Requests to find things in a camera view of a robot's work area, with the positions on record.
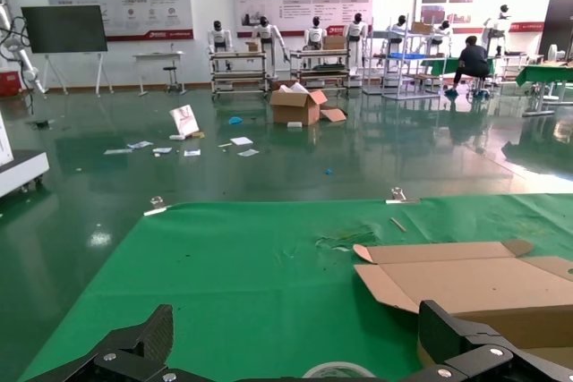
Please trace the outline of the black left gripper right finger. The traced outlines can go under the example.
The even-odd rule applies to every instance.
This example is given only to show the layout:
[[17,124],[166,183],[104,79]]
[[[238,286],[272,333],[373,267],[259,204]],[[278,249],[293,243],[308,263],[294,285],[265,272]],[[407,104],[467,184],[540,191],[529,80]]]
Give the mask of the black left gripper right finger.
[[421,301],[418,340],[433,364],[406,381],[570,381],[572,370],[518,349],[492,327]]

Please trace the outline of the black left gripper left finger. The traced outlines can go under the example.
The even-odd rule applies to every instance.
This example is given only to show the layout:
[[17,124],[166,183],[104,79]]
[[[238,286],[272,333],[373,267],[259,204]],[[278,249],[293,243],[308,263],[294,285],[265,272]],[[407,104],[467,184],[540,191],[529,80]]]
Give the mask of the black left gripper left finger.
[[88,353],[33,378],[36,382],[203,381],[167,366],[174,345],[173,307],[159,305],[139,325],[110,331]]

